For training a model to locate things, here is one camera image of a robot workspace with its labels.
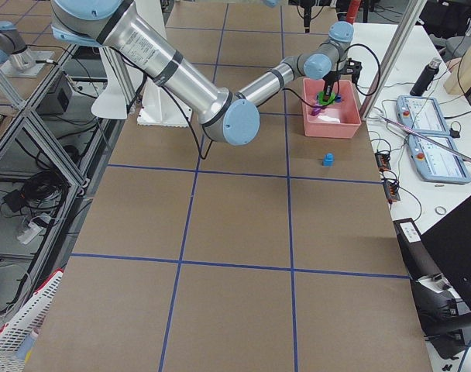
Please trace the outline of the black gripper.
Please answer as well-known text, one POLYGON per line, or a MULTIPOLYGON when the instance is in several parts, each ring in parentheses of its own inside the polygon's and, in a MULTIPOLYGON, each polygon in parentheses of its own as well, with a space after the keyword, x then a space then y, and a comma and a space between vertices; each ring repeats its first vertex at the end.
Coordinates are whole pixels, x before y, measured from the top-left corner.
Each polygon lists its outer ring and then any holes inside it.
POLYGON ((362 63, 360 61, 353 60, 352 58, 337 63, 334 68, 330 72, 328 72, 323 78, 325 85, 322 95, 322 102, 334 102, 335 92, 332 89, 334 84, 339 81, 342 75, 350 75, 353 84, 357 84, 362 69, 362 63))

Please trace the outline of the neighbouring robot arm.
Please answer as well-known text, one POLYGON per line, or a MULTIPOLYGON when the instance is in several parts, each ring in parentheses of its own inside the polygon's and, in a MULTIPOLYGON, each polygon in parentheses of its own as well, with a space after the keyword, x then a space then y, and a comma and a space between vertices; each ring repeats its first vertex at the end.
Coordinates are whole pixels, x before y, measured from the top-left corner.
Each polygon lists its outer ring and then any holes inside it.
POLYGON ((0 64, 27 49, 26 42, 10 21, 0 21, 0 64))

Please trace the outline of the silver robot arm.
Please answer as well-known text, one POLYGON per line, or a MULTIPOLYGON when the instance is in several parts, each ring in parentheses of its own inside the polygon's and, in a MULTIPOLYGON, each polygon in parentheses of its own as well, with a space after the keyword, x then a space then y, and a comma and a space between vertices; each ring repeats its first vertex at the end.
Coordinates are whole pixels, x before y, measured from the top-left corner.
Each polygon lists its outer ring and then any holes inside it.
POLYGON ((337 74, 352 42, 352 24, 331 26, 328 39, 311 53, 284 58, 276 67, 232 93, 211 83, 138 12, 133 1, 52 1, 57 39, 111 47, 158 87, 172 91, 198 116, 205 135, 233 146, 251 142, 260 129, 258 105, 297 78, 337 74))

